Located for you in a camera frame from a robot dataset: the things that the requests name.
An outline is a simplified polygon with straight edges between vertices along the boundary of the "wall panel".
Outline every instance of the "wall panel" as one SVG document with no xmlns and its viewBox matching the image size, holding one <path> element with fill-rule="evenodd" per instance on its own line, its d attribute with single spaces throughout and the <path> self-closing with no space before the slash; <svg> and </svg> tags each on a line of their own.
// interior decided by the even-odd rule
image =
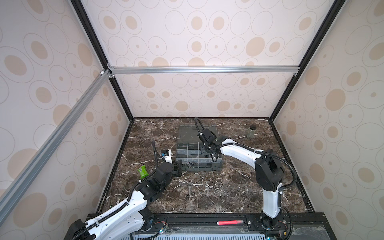
<svg viewBox="0 0 384 240">
<path fill-rule="evenodd" d="M 63 239 L 94 213 L 128 124 L 107 80 L 1 226 L 0 240 Z"/>
<path fill-rule="evenodd" d="M 384 232 L 384 1 L 350 1 L 275 125 L 338 239 Z"/>
<path fill-rule="evenodd" d="M 112 66 L 296 65 L 332 0 L 82 1 Z"/>
<path fill-rule="evenodd" d="M 0 3 L 0 197 L 101 66 L 64 0 Z"/>
<path fill-rule="evenodd" d="M 116 77 L 135 117 L 269 117 L 292 73 Z"/>
</svg>

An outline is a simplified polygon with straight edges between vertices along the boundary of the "brown marble surface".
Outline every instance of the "brown marble surface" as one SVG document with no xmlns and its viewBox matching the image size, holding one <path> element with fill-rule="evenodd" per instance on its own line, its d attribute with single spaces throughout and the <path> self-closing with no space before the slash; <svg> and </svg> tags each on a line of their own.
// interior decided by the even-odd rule
<svg viewBox="0 0 384 240">
<path fill-rule="evenodd" d="M 256 149 L 271 148 L 283 157 L 269 123 L 263 119 L 202 119 L 204 125 L 217 125 L 219 135 Z M 255 138 L 245 137 L 245 129 L 257 125 Z M 120 160 L 103 212 L 126 198 L 130 188 L 140 179 L 137 171 L 143 164 L 150 173 L 155 165 L 151 140 L 156 148 L 171 149 L 175 160 L 179 125 L 194 124 L 193 119 L 136 119 Z M 288 168 L 283 184 L 292 180 Z M 186 199 L 188 183 L 195 196 Z M 282 201 L 290 212 L 305 212 L 297 187 L 285 191 Z M 255 170 L 235 158 L 223 157 L 221 172 L 183 172 L 176 177 L 158 200 L 150 205 L 153 213 L 249 213 L 261 212 L 262 189 L 256 182 Z"/>
</svg>

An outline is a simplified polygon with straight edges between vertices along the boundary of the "metal grille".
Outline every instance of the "metal grille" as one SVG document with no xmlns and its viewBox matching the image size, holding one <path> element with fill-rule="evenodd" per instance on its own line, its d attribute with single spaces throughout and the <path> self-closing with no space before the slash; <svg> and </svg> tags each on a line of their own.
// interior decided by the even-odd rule
<svg viewBox="0 0 384 240">
<path fill-rule="evenodd" d="M 150 237 L 152 235 L 140 234 L 135 235 L 134 240 Z M 266 240 L 263 234 L 259 233 L 237 233 L 237 234 L 171 234 L 160 235 L 156 240 Z"/>
</svg>

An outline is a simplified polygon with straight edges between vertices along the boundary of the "red pen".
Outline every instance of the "red pen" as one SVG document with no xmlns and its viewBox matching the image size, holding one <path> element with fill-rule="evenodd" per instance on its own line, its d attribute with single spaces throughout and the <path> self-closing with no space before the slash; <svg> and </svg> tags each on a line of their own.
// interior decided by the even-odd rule
<svg viewBox="0 0 384 240">
<path fill-rule="evenodd" d="M 244 220 L 233 220 L 233 221 L 219 221 L 217 225 L 231 225 L 231 224 L 242 224 Z"/>
</svg>

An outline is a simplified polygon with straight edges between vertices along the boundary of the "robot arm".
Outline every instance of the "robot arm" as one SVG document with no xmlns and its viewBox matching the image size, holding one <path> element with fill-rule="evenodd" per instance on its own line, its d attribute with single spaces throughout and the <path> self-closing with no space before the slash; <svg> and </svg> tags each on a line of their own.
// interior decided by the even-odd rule
<svg viewBox="0 0 384 240">
<path fill-rule="evenodd" d="M 280 220 L 282 181 L 285 174 L 281 163 L 286 164 L 293 174 L 293 181 L 284 187 L 295 185 L 297 180 L 295 169 L 284 159 L 276 156 L 271 149 L 265 151 L 253 149 L 225 136 L 216 137 L 213 132 L 203 127 L 198 118 L 195 118 L 195 125 L 199 132 L 197 136 L 203 143 L 201 151 L 209 153 L 213 161 L 218 154 L 224 154 L 239 159 L 255 169 L 257 183 L 263 189 L 262 226 L 267 230 L 275 228 Z"/>
<path fill-rule="evenodd" d="M 80 219 L 69 228 L 64 240 L 115 240 L 152 226 L 153 214 L 147 208 L 157 200 L 174 176 L 181 176 L 177 164 L 159 164 L 149 176 L 131 189 L 130 195 L 105 213 L 83 223 Z"/>
<path fill-rule="evenodd" d="M 232 139 L 223 141 L 223 144 L 227 143 L 232 143 L 233 145 L 221 147 L 220 152 L 224 155 L 239 159 L 256 170 L 257 183 L 263 189 L 263 213 L 270 218 L 276 218 L 281 207 L 282 191 L 279 190 L 279 188 L 281 187 L 281 181 L 284 176 L 281 163 L 236 146 L 236 142 Z"/>
</svg>

